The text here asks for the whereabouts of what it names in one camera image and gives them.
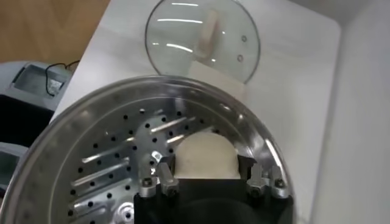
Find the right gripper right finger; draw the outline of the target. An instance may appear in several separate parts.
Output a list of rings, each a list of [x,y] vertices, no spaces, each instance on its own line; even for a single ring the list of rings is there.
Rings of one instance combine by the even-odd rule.
[[[248,186],[249,194],[262,197],[270,194],[274,198],[288,198],[289,186],[281,166],[268,169],[254,158],[239,156],[239,174]]]

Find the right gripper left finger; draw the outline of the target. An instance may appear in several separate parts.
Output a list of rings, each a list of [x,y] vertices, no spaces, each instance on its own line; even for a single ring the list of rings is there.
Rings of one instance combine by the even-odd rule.
[[[138,163],[139,195],[142,198],[152,198],[160,192],[167,197],[174,197],[179,192],[179,180],[174,177],[175,156],[162,157],[157,163],[155,173],[152,165],[145,159]]]

